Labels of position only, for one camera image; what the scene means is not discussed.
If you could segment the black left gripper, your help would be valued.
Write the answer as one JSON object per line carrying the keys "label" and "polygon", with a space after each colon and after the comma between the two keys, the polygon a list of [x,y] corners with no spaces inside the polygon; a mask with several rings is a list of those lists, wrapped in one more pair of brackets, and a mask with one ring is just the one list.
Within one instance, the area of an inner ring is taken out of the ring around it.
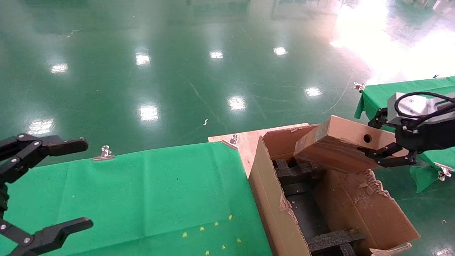
{"label": "black left gripper", "polygon": [[[36,137],[21,133],[0,142],[0,213],[8,209],[8,187],[29,169],[36,167],[48,156],[62,156],[87,151],[88,142],[84,138],[63,140],[57,135]],[[73,233],[93,227],[88,218],[78,218],[43,228],[30,234],[21,228],[1,219],[1,235],[17,244],[8,256],[39,256],[62,248],[67,237]]]}

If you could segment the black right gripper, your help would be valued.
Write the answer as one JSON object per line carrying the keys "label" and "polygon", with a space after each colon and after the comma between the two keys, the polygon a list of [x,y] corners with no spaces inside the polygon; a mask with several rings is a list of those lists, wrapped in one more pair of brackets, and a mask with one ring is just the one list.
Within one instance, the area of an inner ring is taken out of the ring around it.
{"label": "black right gripper", "polygon": [[[368,126],[381,129],[388,122],[387,116],[387,108],[378,109],[374,117],[369,120]],[[399,167],[416,164],[417,154],[454,147],[454,116],[436,123],[424,122],[413,129],[409,127],[411,121],[413,119],[394,117],[393,126],[396,139],[394,143],[378,150],[363,147],[359,147],[358,150],[382,167]],[[404,156],[393,156],[400,154],[400,151],[404,149],[408,151]]]}

